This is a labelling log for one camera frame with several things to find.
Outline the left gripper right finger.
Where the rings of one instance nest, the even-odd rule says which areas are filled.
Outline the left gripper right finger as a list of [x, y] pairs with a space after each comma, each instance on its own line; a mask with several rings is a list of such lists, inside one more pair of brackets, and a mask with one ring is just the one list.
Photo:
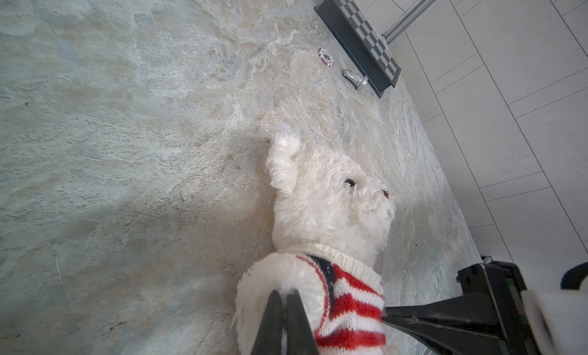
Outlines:
[[286, 296], [285, 333], [287, 355], [319, 355], [302, 297], [297, 290]]

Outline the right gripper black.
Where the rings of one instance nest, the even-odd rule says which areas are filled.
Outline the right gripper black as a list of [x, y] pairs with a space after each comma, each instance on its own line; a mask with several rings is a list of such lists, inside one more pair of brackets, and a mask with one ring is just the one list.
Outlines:
[[456, 280], [465, 295], [426, 305], [387, 307], [384, 323], [435, 354], [540, 353], [522, 303], [527, 286], [515, 264], [477, 263], [460, 270]]

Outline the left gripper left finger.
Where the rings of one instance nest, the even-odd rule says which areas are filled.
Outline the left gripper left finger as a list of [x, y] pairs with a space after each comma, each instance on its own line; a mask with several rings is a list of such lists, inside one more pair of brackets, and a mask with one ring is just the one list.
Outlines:
[[251, 355], [281, 355], [284, 309], [280, 293], [269, 295]]

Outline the red white striped sweater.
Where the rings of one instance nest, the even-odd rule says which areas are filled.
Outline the red white striped sweater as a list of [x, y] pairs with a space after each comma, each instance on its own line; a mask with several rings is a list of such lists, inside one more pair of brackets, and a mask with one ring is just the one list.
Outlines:
[[313, 267], [326, 297], [319, 325], [312, 328], [321, 354], [383, 354], [381, 276], [361, 261], [323, 244], [286, 249]]

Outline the white teddy bear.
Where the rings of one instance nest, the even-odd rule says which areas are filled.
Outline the white teddy bear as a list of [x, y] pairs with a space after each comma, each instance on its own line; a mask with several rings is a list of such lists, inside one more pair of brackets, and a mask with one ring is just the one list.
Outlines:
[[266, 169], [277, 191], [272, 232], [276, 250], [252, 264], [237, 285], [235, 321], [242, 354], [252, 351], [274, 290], [281, 295], [297, 290], [311, 329], [319, 325], [326, 297], [320, 278], [286, 249], [323, 244], [374, 270], [394, 220], [385, 184], [341, 151], [283, 132], [272, 142]]

